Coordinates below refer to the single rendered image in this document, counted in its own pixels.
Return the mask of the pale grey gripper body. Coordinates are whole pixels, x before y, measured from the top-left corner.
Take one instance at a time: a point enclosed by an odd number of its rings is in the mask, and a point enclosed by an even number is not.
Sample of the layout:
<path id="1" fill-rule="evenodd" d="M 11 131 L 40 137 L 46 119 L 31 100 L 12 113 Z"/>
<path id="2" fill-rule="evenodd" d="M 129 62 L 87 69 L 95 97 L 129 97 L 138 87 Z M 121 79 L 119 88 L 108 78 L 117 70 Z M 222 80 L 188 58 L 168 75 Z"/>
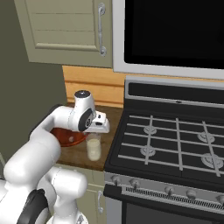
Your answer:
<path id="1" fill-rule="evenodd" d="M 86 129 L 87 133 L 109 133 L 110 125 L 109 120 L 105 122 L 92 122 L 91 125 Z"/>

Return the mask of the glass of lemonade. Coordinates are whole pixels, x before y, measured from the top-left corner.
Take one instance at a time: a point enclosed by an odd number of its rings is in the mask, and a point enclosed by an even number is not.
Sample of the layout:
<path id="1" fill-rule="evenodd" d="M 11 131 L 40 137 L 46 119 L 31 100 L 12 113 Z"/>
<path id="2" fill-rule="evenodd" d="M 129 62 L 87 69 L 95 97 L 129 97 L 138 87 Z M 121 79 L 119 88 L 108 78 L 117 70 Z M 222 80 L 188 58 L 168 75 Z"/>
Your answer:
<path id="1" fill-rule="evenodd" d="M 91 133 L 86 138 L 87 142 L 87 157 L 91 161 L 97 161 L 101 158 L 101 135 L 98 133 Z"/>

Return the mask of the red-brown bowl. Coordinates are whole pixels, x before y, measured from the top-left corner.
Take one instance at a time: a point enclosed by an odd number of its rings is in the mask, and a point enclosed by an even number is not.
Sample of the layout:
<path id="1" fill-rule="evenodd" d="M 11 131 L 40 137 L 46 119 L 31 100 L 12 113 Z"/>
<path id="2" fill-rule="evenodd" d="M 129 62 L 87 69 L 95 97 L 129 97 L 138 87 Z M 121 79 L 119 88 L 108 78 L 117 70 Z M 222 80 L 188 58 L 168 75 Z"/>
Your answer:
<path id="1" fill-rule="evenodd" d="M 87 137 L 87 135 L 83 132 L 75 132 L 62 128 L 53 128 L 51 133 L 59 140 L 61 147 L 70 147 L 80 144 Z M 73 137 L 73 142 L 69 142 L 69 137 Z"/>

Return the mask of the beige base cupboard door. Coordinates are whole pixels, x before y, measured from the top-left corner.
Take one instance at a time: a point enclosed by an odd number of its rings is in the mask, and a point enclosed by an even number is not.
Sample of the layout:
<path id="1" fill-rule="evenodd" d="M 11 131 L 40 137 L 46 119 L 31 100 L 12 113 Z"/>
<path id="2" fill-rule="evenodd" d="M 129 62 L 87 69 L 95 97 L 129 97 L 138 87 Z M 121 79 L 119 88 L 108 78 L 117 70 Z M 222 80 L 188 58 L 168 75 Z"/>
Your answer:
<path id="1" fill-rule="evenodd" d="M 72 167 L 64 164 L 56 164 L 56 166 L 68 170 L 76 170 L 77 172 L 80 172 L 86 176 L 87 190 L 81 198 L 77 199 L 78 208 L 82 213 L 85 214 L 89 224 L 107 224 L 105 197 L 103 196 L 103 190 L 104 190 L 103 172 L 84 169 L 80 167 Z M 104 208 L 102 214 L 99 214 L 98 212 L 98 206 L 97 206 L 98 191 L 102 191 L 101 205 Z"/>

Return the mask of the black and silver range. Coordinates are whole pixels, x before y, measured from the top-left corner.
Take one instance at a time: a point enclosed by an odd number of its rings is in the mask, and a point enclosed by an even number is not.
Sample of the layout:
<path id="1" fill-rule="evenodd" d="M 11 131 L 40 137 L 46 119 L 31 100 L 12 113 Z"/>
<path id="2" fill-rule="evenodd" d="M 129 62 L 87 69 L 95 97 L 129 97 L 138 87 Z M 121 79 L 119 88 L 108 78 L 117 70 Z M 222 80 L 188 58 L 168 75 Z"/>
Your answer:
<path id="1" fill-rule="evenodd" d="M 115 185 L 112 177 L 121 178 Z M 124 105 L 104 166 L 105 185 L 221 204 L 224 195 L 224 83 L 127 76 Z M 105 197 L 107 224 L 224 224 Z"/>

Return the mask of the white-framed black microwave oven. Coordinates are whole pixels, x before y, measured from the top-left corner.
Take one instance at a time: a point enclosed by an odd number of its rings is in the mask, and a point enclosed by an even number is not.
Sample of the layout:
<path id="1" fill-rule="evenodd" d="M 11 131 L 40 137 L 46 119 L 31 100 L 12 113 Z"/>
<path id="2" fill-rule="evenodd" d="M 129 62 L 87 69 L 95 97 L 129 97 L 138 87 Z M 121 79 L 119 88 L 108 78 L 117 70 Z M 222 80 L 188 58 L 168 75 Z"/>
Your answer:
<path id="1" fill-rule="evenodd" d="M 112 0 L 113 69 L 224 80 L 224 0 Z"/>

